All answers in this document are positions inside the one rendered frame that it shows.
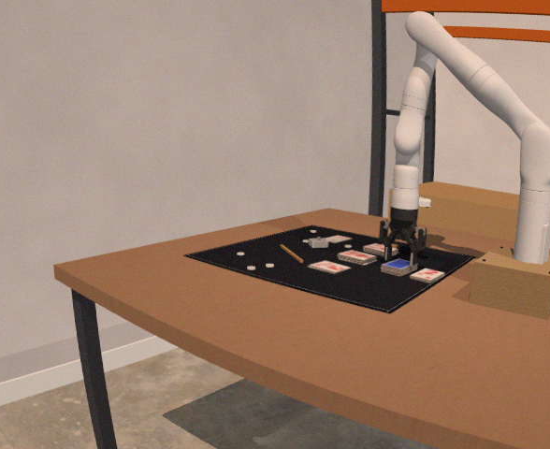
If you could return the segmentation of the white playing card with red pips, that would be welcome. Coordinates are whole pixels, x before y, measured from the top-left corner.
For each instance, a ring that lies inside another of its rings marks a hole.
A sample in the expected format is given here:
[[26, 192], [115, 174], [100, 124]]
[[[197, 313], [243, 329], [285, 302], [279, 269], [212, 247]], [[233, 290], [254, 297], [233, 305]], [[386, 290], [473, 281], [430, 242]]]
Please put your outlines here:
[[353, 250], [343, 252], [343, 253], [338, 253], [338, 255], [353, 258], [353, 259], [360, 260], [360, 261], [366, 261], [366, 260], [369, 260], [371, 258], [376, 257], [376, 255], [372, 255], [372, 254], [368, 254], [368, 253], [361, 253], [361, 252], [357, 252], [357, 251], [353, 251]]
[[[384, 253], [384, 245], [377, 244], [377, 243], [370, 244], [370, 245], [367, 245], [367, 246], [363, 246], [363, 248]], [[398, 250], [397, 248], [392, 248], [392, 252], [397, 251], [397, 250]]]

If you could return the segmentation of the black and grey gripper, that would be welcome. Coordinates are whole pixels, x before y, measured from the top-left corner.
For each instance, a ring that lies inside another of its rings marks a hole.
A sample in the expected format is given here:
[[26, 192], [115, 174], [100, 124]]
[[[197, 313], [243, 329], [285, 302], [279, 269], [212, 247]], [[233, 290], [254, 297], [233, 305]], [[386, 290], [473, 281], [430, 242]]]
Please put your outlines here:
[[[392, 244], [396, 239], [406, 241], [411, 249], [410, 267], [414, 267], [417, 263], [418, 253], [424, 251], [426, 248], [427, 229], [417, 227], [417, 210], [403, 210], [391, 207], [390, 218], [388, 220], [380, 221], [380, 234], [379, 242], [384, 245], [384, 258], [386, 261], [391, 260], [392, 257]], [[397, 220], [397, 221], [395, 221]], [[388, 228], [390, 227], [391, 233], [389, 236]], [[417, 232], [418, 242], [415, 236]]]

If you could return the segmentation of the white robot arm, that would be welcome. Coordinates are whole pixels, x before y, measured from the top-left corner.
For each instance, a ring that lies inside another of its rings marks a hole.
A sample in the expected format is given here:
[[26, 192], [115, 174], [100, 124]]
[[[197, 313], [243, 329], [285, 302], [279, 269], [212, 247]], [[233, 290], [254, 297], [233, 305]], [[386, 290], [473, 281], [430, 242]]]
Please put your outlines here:
[[431, 200], [419, 197], [418, 192], [420, 139], [439, 58], [521, 140], [514, 259], [542, 265], [548, 261], [550, 251], [550, 127], [522, 103], [494, 69], [455, 40], [434, 16], [415, 11], [407, 17], [405, 27], [416, 42], [416, 55], [404, 86], [394, 135], [396, 165], [391, 207], [403, 210], [431, 207]]

